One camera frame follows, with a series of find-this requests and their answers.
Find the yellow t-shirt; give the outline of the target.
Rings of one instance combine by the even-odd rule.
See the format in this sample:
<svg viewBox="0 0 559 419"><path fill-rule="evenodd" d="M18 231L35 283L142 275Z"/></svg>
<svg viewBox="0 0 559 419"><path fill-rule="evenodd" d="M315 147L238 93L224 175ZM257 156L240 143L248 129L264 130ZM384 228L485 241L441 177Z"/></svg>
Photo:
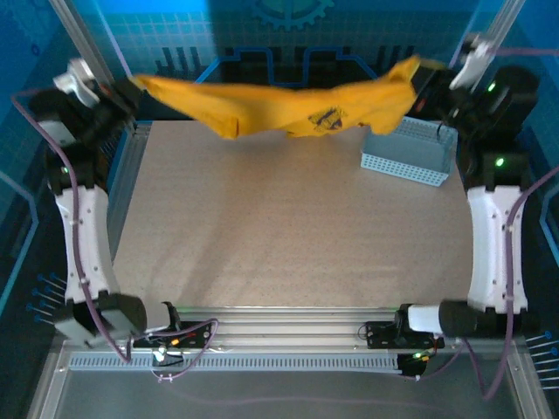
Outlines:
<svg viewBox="0 0 559 419"><path fill-rule="evenodd" d="M336 134L352 127L389 134L417 99L412 78L420 64L420 58L413 56L379 79L299 91L148 75L137 75L135 81L155 100L202 122L226 140L269 130L283 131L291 138Z"/></svg>

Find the grey perforated plastic basket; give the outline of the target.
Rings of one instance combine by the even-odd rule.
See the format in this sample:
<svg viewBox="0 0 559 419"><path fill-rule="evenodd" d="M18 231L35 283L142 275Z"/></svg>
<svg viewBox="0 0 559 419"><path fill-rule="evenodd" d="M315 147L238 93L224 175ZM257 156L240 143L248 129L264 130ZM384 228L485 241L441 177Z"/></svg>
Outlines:
<svg viewBox="0 0 559 419"><path fill-rule="evenodd" d="M452 172L457 142L452 127L405 117L390 134L367 134L361 167L439 187Z"/></svg>

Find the black controller board with LEDs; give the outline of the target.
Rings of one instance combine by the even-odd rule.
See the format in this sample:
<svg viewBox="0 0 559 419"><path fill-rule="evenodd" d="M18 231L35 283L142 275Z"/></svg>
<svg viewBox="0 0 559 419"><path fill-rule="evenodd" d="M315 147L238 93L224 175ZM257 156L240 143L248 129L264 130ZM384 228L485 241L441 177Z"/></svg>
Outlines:
<svg viewBox="0 0 559 419"><path fill-rule="evenodd" d="M413 354L399 354L397 356L397 368L403 377L415 380L424 374L427 364L436 354L435 349L423 350Z"/></svg>

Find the aluminium side rail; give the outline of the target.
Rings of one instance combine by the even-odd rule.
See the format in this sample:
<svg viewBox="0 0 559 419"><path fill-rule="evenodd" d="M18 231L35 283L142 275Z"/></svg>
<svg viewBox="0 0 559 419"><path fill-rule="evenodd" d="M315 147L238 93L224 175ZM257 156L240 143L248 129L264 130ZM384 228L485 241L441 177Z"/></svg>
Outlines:
<svg viewBox="0 0 559 419"><path fill-rule="evenodd" d="M107 234L112 260L118 251L151 127L151 121L139 121L133 132L122 134L114 154L107 184Z"/></svg>

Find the aluminium frame post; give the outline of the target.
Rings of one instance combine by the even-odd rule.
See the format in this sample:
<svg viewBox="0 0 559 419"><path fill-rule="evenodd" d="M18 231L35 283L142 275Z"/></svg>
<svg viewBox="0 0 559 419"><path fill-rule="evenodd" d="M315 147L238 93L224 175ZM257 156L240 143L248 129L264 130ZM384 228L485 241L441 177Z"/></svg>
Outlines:
<svg viewBox="0 0 559 419"><path fill-rule="evenodd" d="M107 21L109 0L48 0L60 22L99 82L131 75Z"/></svg>
<svg viewBox="0 0 559 419"><path fill-rule="evenodd" d="M526 0L502 0L501 6L497 11L492 23L484 33L474 33L472 28L477 20L480 11L483 9L485 0L480 0L478 6L468 21L458 45L452 54L449 62L450 67L454 67L462 56L466 55L468 43L474 44L474 50L478 50L478 44L483 44L482 53L490 57L495 57L501 48L507 34L511 30L514 21L521 12Z"/></svg>

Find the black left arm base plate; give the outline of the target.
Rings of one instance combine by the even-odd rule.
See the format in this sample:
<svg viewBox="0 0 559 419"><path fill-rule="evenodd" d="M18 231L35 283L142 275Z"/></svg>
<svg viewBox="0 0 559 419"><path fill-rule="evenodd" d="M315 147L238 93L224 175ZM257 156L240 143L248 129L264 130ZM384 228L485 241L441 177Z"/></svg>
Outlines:
<svg viewBox="0 0 559 419"><path fill-rule="evenodd" d="M203 348L210 338L213 323L206 321L202 326L199 324L200 321L178 321L173 326L135 340L133 348Z"/></svg>

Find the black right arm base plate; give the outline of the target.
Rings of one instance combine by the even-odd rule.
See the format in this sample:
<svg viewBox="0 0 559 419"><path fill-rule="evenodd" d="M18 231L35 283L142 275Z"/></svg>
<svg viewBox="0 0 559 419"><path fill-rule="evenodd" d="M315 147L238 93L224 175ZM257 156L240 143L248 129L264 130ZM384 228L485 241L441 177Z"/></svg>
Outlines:
<svg viewBox="0 0 559 419"><path fill-rule="evenodd" d="M432 349L445 347L445 341L435 339L433 333L415 332L405 324L387 321L369 321L365 324L368 349Z"/></svg>

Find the wide aluminium base rail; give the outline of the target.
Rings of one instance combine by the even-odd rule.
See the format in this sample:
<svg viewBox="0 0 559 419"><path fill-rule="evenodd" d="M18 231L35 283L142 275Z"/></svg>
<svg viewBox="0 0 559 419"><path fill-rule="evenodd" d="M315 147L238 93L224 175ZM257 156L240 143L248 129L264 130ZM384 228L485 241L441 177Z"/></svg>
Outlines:
<svg viewBox="0 0 559 419"><path fill-rule="evenodd" d="M180 307L182 320L216 318L210 348L240 353L363 353L363 324L391 322L394 310L341 307Z"/></svg>

